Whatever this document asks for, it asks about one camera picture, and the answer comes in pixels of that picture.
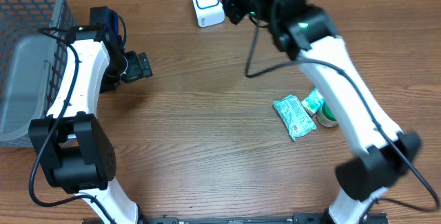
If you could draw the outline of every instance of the wood grain surface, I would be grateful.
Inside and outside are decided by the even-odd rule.
[[[423,142],[415,161],[441,193],[441,1],[310,0],[328,10],[353,62],[386,113]],[[314,88],[295,67],[243,76],[248,21],[197,27],[191,0],[68,0],[79,23],[109,6],[127,24],[127,48],[146,52],[154,76],[100,96],[98,118],[118,159],[117,179],[148,216],[278,216],[322,212],[335,199],[334,168],[351,158],[338,128],[293,142],[272,102]],[[261,32],[253,70],[286,61]],[[31,148],[0,149],[0,223],[80,223],[82,201],[36,206],[28,195]],[[39,172],[38,197],[65,198]],[[387,194],[431,207],[414,175]],[[441,223],[384,203],[391,223]]]

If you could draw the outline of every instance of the green led light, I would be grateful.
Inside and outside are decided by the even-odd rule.
[[[308,23],[297,23],[297,25],[301,28],[308,28],[308,26],[309,26]]]

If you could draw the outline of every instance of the gray plastic basket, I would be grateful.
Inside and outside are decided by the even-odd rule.
[[[66,47],[37,29],[75,25],[65,0],[0,0],[0,146],[32,146],[30,121],[59,91]]]

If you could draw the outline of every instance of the green packet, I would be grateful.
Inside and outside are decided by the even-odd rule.
[[[281,101],[274,101],[274,108],[287,126],[293,140],[317,129],[297,96],[289,95]]]
[[[309,96],[302,101],[303,107],[310,116],[315,115],[324,103],[325,98],[323,98],[317,88],[313,89]]]

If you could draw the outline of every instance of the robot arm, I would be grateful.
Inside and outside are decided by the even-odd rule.
[[[115,178],[114,148],[95,117],[99,93],[114,90],[122,81],[131,83],[152,75],[144,53],[124,53],[116,18],[117,14],[107,7],[93,8],[90,25],[70,28],[66,41],[72,44],[80,63],[69,107],[41,151],[74,78],[76,59],[71,49],[56,100],[46,118],[31,122],[29,135],[35,152],[42,152],[41,168],[52,187],[62,187],[76,196],[92,196],[113,223],[142,223],[142,211]],[[60,146],[72,139],[78,141],[78,146]],[[84,200],[104,223],[111,223],[94,201]]]
[[[326,99],[354,158],[336,168],[342,188],[323,215],[324,223],[359,223],[372,201],[407,171],[392,146],[399,147],[406,159],[412,161],[420,147],[418,135],[403,134],[384,113],[354,68],[345,42],[324,10],[307,5],[306,0],[220,1],[233,24],[249,13],[267,21],[274,45],[287,53],[292,64],[299,65]],[[338,70],[324,63],[336,66]]]
[[[341,37],[328,36],[315,41],[311,44],[310,50],[300,51],[297,59],[300,61],[302,59],[316,59],[332,63],[343,69],[355,81],[388,136],[393,141],[398,140],[397,133],[401,132],[400,127],[384,113],[370,93],[352,65],[346,51],[345,42]],[[349,149],[355,157],[368,156],[368,149],[371,146],[379,149],[387,146],[387,142],[376,131],[375,125],[372,123],[360,97],[344,77],[323,65],[305,63],[300,64],[299,68],[309,77],[326,99],[327,104],[338,119]],[[358,223],[366,209],[371,205],[372,200],[380,198],[386,191],[386,187],[381,187],[372,192],[368,199],[359,201],[352,199],[341,189],[337,199],[329,207],[329,216],[334,223]]]

